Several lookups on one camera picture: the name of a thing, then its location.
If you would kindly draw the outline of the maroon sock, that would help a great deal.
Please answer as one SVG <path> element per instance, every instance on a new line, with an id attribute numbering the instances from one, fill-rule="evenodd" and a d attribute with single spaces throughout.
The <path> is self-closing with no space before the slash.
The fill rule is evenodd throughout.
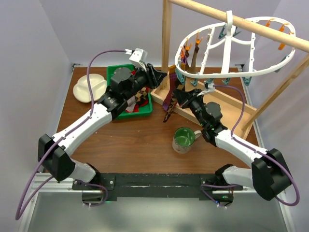
<path id="1" fill-rule="evenodd" d="M 175 83 L 178 80 L 175 70 L 176 70 L 176 65 L 172 65 L 169 67 L 169 91 L 163 101 L 163 109 L 165 111 L 167 111 L 168 109 L 171 96 L 172 96 L 172 92 L 176 88 Z"/>

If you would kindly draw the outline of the argyle brown sock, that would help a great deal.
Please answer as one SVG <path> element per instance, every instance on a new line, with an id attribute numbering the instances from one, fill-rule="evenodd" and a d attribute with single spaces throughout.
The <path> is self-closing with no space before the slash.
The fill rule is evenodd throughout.
<path id="1" fill-rule="evenodd" d="M 142 105 L 148 99 L 148 88 L 143 87 L 136 95 L 136 104 Z"/>
<path id="2" fill-rule="evenodd" d="M 176 87 L 176 90 L 185 90 L 185 85 L 179 84 Z M 178 103 L 178 101 L 177 101 L 177 98 L 176 98 L 174 91 L 173 91 L 172 94 L 171 94 L 171 99 L 170 99 L 169 104 L 168 104 L 168 108 L 166 110 L 166 114 L 165 114 L 164 119 L 163 119 L 163 123 L 166 123 L 168 121 L 168 119 L 170 118 L 170 116 L 173 112 L 173 109 L 177 105 L 177 103 Z"/>

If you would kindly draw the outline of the red white patterned sock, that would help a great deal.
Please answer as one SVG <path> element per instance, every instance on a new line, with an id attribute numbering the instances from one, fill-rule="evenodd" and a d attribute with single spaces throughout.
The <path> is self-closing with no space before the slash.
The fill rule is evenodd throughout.
<path id="1" fill-rule="evenodd" d="M 141 108 L 147 106 L 148 104 L 149 104 L 149 100 L 145 100 L 145 101 L 143 101 L 143 102 L 138 102 L 138 103 L 136 103 L 135 106 L 134 106 L 133 112 L 134 112 L 134 113 L 139 112 Z"/>

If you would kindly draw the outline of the white round clip hanger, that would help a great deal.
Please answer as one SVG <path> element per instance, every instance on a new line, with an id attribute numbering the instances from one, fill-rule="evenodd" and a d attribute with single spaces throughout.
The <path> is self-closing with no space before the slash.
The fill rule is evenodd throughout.
<path id="1" fill-rule="evenodd" d="M 211 34 L 211 29 L 206 29 L 201 31 L 199 34 L 192 36 L 189 40 L 181 41 L 179 48 L 176 52 L 174 57 L 174 65 L 176 65 L 176 69 L 180 72 L 185 71 L 187 72 L 188 68 L 191 66 L 191 61 L 195 49 L 195 45 L 199 46 L 199 52 L 197 54 L 197 61 L 196 61 L 196 73 L 200 73 L 201 70 L 201 63 L 204 58 L 204 54 L 208 52 L 208 59 L 205 65 L 204 73 L 205 74 L 215 74 L 221 73 L 222 64 L 223 64 L 223 54 L 224 54 L 224 45 L 221 44 L 216 48 L 207 50 L 208 44 L 216 44 L 218 43 L 224 36 L 226 35 L 227 29 L 225 26 L 223 27 L 216 27 L 214 34 Z M 287 48 L 285 46 L 282 51 L 286 54 L 284 58 L 281 60 L 276 61 L 274 64 L 268 64 L 264 69 L 267 69 L 273 65 L 277 65 L 282 60 L 287 58 L 287 56 L 291 53 L 292 48 Z M 249 56 L 250 56 L 250 47 L 247 45 L 241 45 L 238 43 L 231 44 L 231 53 L 230 53 L 230 65 L 229 65 L 229 72 L 231 73 L 242 73 L 249 71 Z"/>

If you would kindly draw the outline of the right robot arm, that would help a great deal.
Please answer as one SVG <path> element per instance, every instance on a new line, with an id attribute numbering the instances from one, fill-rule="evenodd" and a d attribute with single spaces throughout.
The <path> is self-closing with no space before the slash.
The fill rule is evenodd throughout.
<path id="1" fill-rule="evenodd" d="M 233 135 L 231 130 L 221 123 L 221 107 L 215 102 L 204 103 L 202 91 L 193 89 L 173 91 L 179 106 L 190 109 L 202 126 L 204 140 L 221 148 L 248 165 L 238 168 L 226 165 L 219 170 L 215 178 L 217 188 L 227 189 L 231 185 L 254 189 L 260 197 L 270 201 L 291 184 L 291 174 L 280 151 L 266 150 L 252 145 Z"/>

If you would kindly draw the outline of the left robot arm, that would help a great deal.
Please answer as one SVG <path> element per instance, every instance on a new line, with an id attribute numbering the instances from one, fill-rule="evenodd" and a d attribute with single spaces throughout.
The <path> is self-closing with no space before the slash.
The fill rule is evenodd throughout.
<path id="1" fill-rule="evenodd" d="M 88 189 L 100 184 L 98 171 L 91 165 L 71 158 L 77 147 L 99 128 L 112 122 L 128 107 L 128 100 L 144 87 L 157 88 L 167 73 L 156 70 L 151 64 L 131 71 L 121 67 L 114 71 L 106 92 L 82 117 L 66 129 L 38 141 L 38 162 L 58 182 L 66 178 L 81 180 Z"/>

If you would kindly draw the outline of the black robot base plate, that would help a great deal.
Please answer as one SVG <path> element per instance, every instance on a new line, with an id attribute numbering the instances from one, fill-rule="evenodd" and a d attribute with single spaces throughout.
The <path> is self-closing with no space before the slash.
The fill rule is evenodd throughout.
<path id="1" fill-rule="evenodd" d="M 108 201 L 119 198 L 209 198 L 215 186 L 227 186 L 215 174 L 112 174 L 101 173 L 95 184 L 108 191 Z"/>

